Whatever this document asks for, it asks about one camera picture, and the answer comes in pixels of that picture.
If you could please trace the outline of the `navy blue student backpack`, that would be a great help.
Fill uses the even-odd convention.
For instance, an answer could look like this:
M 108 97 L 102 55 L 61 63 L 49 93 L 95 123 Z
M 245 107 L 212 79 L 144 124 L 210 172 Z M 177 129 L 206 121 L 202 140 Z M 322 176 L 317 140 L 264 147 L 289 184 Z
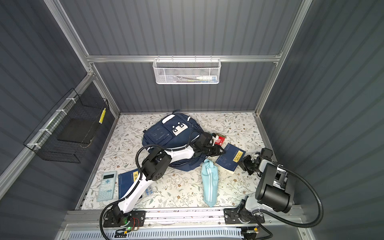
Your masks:
M 159 145 L 166 149 L 181 150 L 186 147 L 189 140 L 197 139 L 202 131 L 201 126 L 193 118 L 174 111 L 144 131 L 142 144 L 143 146 Z M 170 167 L 189 172 L 200 166 L 206 158 L 206 154 L 182 158 L 170 163 Z

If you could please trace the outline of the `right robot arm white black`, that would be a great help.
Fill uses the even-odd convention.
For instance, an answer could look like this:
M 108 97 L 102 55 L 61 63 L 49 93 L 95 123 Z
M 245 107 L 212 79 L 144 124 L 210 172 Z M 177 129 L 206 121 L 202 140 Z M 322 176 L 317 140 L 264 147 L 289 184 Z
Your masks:
M 293 205 L 296 180 L 289 178 L 288 172 L 273 162 L 272 150 L 262 148 L 256 155 L 256 158 L 247 155 L 238 162 L 249 175 L 256 173 L 260 177 L 255 196 L 245 198 L 239 205 L 238 216 L 243 223 L 249 223 L 252 212 L 259 211 L 256 204 L 283 213 L 288 213 Z

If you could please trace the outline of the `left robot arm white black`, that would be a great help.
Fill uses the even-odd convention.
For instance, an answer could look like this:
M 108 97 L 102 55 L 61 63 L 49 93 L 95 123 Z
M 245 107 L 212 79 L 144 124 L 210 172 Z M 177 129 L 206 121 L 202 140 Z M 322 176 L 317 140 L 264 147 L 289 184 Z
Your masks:
M 169 149 L 154 144 L 141 147 L 135 156 L 138 178 L 122 198 L 103 209 L 104 213 L 101 214 L 100 220 L 111 220 L 114 226 L 127 225 L 132 218 L 130 213 L 140 196 L 153 182 L 163 177 L 170 164 L 201 156 L 216 157 L 225 154 L 226 151 L 215 144 L 215 141 L 212 134 L 201 132 L 196 139 L 189 139 L 189 142 L 182 147 Z M 105 212 L 112 216 L 106 218 Z

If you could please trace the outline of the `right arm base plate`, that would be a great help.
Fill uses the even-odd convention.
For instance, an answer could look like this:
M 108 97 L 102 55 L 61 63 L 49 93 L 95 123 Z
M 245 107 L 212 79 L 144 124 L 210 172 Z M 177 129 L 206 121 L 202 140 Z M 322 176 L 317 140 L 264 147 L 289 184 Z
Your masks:
M 255 216 L 252 215 L 246 209 L 236 208 L 226 208 L 223 209 L 225 223 L 227 225 L 235 224 L 256 224 L 256 223 L 265 223 L 264 216 Z

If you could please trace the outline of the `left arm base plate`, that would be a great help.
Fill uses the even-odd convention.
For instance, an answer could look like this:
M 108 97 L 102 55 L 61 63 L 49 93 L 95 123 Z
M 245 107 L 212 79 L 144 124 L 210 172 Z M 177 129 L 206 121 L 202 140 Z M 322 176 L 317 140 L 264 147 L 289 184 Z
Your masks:
M 142 227 L 146 219 L 146 211 L 131 211 L 127 214 L 113 213 L 107 210 L 104 216 L 104 228 Z

